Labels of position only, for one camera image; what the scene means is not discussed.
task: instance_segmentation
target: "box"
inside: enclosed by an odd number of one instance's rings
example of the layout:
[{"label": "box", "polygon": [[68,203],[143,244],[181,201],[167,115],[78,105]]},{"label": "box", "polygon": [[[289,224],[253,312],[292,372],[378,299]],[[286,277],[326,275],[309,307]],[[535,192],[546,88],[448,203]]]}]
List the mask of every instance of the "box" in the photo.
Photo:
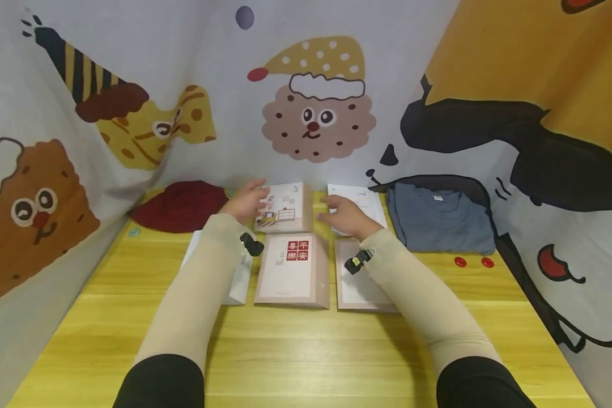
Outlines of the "box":
[{"label": "box", "polygon": [[338,309],[352,309],[365,312],[399,313],[363,267],[352,275],[345,268],[345,262],[358,254],[360,245],[354,238],[335,241],[335,274],[337,276]]},{"label": "box", "polygon": [[267,206],[259,210],[254,230],[264,233],[313,231],[313,196],[306,183],[270,185]]},{"label": "box", "polygon": [[[193,232],[193,237],[190,238],[186,255],[184,255],[183,261],[181,261],[181,268],[185,265],[186,261],[193,254],[197,244],[199,242],[199,235],[202,231]],[[236,271],[233,272],[233,279],[231,282],[231,288],[229,293],[224,296],[223,305],[244,305],[247,300],[247,288],[249,287],[249,277],[252,271],[252,256],[247,252],[245,246],[240,245],[241,253],[243,254],[240,265],[236,267]]]},{"label": "box", "polygon": [[267,235],[255,302],[328,309],[327,242],[316,233]]},{"label": "box", "polygon": [[[327,190],[329,195],[336,194],[341,197],[349,198],[351,201],[356,203],[358,208],[360,208],[366,216],[369,216],[371,219],[381,224],[383,228],[388,227],[388,221],[386,220],[386,215],[383,211],[383,206],[381,205],[381,199],[378,193],[372,192],[372,190],[366,188],[366,186],[340,184],[328,184]],[[335,209],[331,209],[329,212],[334,213]],[[333,232],[337,233],[337,235],[345,235],[343,232],[337,231],[335,228],[332,228],[332,230]]]}]

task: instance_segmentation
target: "red beanie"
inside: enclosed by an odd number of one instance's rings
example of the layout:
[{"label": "red beanie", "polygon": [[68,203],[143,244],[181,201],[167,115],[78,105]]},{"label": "red beanie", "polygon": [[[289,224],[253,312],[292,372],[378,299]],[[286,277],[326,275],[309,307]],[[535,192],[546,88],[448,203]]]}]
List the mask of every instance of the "red beanie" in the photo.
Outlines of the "red beanie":
[{"label": "red beanie", "polygon": [[201,230],[209,216],[228,201],[224,189],[205,181],[179,181],[134,208],[131,219],[143,227],[163,232]]}]

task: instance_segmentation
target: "beige arm sleeve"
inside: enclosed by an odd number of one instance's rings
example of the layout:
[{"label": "beige arm sleeve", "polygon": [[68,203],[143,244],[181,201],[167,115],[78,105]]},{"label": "beige arm sleeve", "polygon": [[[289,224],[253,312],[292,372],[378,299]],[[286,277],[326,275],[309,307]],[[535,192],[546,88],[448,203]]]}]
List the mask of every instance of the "beige arm sleeve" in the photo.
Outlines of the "beige arm sleeve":
[{"label": "beige arm sleeve", "polygon": [[460,299],[390,231],[376,231],[360,247],[374,250],[373,258],[365,263],[369,275],[425,340],[437,375],[462,357],[501,362]]},{"label": "beige arm sleeve", "polygon": [[206,372],[206,348],[233,272],[245,250],[246,229],[231,215],[209,218],[195,252],[165,293],[134,364],[155,355],[181,355]]}]

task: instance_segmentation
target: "cartoon eye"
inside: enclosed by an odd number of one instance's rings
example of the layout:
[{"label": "cartoon eye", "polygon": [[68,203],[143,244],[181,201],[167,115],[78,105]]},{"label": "cartoon eye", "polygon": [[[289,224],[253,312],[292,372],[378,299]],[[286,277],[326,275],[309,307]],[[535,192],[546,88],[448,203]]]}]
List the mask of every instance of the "cartoon eye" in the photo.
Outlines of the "cartoon eye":
[{"label": "cartoon eye", "polygon": [[154,124],[152,124],[152,132],[154,132],[154,134],[156,134],[156,136],[160,139],[165,139],[172,132],[172,123],[157,120]]},{"label": "cartoon eye", "polygon": [[313,109],[312,108],[306,108],[304,109],[304,111],[301,113],[301,121],[307,125],[310,121],[313,120]]},{"label": "cartoon eye", "polygon": [[36,193],[36,202],[39,203],[41,211],[53,213],[57,209],[57,195],[52,189],[42,188]]},{"label": "cartoon eye", "polygon": [[328,126],[334,124],[336,119],[337,116],[335,115],[335,112],[330,109],[325,109],[320,112],[320,116],[318,117],[317,121],[320,126],[322,126],[323,128],[327,128]]},{"label": "cartoon eye", "polygon": [[178,122],[178,121],[181,119],[181,114],[182,114],[182,113],[183,113],[183,109],[181,109],[181,108],[177,109],[177,112],[175,112],[175,117],[174,117],[174,119],[172,120],[172,122],[173,122],[174,124],[176,124],[176,123],[177,123],[177,122]]},{"label": "cartoon eye", "polygon": [[29,198],[18,198],[11,205],[11,219],[19,227],[29,227],[34,222],[35,203]]}]

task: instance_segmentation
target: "fabric backdrop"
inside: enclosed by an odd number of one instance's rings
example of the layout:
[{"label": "fabric backdrop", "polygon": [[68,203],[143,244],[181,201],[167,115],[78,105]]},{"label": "fabric backdrop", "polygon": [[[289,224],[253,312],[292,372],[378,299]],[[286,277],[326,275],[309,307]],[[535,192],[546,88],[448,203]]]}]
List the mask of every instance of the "fabric backdrop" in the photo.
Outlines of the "fabric backdrop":
[{"label": "fabric backdrop", "polygon": [[612,0],[456,7],[0,1],[0,407],[146,189],[252,176],[481,192],[612,407]]}]

